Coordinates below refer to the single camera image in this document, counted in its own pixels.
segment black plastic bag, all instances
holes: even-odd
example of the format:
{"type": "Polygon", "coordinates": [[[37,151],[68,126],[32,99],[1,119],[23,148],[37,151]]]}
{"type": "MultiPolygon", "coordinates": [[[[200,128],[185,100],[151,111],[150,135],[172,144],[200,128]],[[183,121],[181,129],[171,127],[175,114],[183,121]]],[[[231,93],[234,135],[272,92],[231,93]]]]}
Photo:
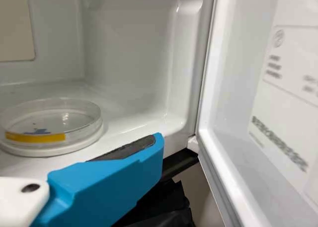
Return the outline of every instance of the black plastic bag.
{"type": "Polygon", "coordinates": [[[158,183],[114,227],[195,227],[181,181],[158,183]]]}

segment yellow tape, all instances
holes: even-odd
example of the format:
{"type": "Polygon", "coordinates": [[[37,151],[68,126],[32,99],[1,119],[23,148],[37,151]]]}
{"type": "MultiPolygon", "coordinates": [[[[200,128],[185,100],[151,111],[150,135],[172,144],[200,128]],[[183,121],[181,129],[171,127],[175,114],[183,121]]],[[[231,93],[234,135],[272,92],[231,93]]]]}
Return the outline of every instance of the yellow tape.
{"type": "Polygon", "coordinates": [[[65,140],[65,134],[28,135],[6,132],[5,137],[23,143],[52,143],[65,140]]]}

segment white plastic part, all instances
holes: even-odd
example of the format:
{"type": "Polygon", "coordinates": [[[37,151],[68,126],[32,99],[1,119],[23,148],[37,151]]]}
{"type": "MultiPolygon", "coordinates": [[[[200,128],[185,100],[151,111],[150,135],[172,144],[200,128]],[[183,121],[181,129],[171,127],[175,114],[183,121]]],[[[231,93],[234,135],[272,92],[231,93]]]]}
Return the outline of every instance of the white plastic part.
{"type": "MultiPolygon", "coordinates": [[[[284,0],[290,15],[286,21],[307,20],[307,15],[298,16],[300,10],[317,12],[311,6],[317,0],[299,0],[297,6],[291,1],[284,0]]],[[[197,139],[243,226],[316,227],[317,205],[304,201],[247,132],[276,3],[217,1],[197,139]]]]}
{"type": "Polygon", "coordinates": [[[0,177],[0,227],[29,226],[49,195],[49,185],[45,181],[0,177]]]}
{"type": "Polygon", "coordinates": [[[0,115],[1,148],[21,156],[53,156],[85,148],[103,134],[100,108],[86,100],[50,98],[0,115]]]}
{"type": "Polygon", "coordinates": [[[198,144],[196,136],[190,137],[188,139],[187,148],[190,149],[191,151],[194,151],[195,153],[199,153],[199,144],[198,144]]]}

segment white plastic surface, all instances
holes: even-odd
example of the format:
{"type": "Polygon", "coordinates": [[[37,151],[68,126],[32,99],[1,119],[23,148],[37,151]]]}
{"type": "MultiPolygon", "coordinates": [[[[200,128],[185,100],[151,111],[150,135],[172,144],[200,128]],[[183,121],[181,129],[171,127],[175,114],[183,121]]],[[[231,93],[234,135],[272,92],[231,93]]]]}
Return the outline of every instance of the white plastic surface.
{"type": "Polygon", "coordinates": [[[0,177],[0,227],[29,226],[49,199],[45,181],[27,178],[0,177]],[[29,184],[40,187],[22,192],[29,184]]]}
{"type": "Polygon", "coordinates": [[[218,0],[198,140],[243,226],[315,227],[311,206],[247,134],[276,2],[218,0]]]}
{"type": "Polygon", "coordinates": [[[0,112],[41,98],[90,100],[101,107],[105,133],[85,149],[46,159],[1,151],[1,175],[46,179],[155,132],[165,136],[164,156],[186,147],[213,0],[29,2],[37,59],[0,64],[0,112]]]}

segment petri dish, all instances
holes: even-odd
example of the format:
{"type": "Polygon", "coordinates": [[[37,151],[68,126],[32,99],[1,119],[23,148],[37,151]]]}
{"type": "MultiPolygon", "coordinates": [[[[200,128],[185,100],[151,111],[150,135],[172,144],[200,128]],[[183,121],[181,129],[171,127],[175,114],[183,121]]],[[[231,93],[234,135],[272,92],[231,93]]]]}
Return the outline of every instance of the petri dish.
{"type": "Polygon", "coordinates": [[[54,156],[83,149],[104,132],[98,105],[70,98],[33,100],[0,114],[0,148],[20,156],[54,156]]]}

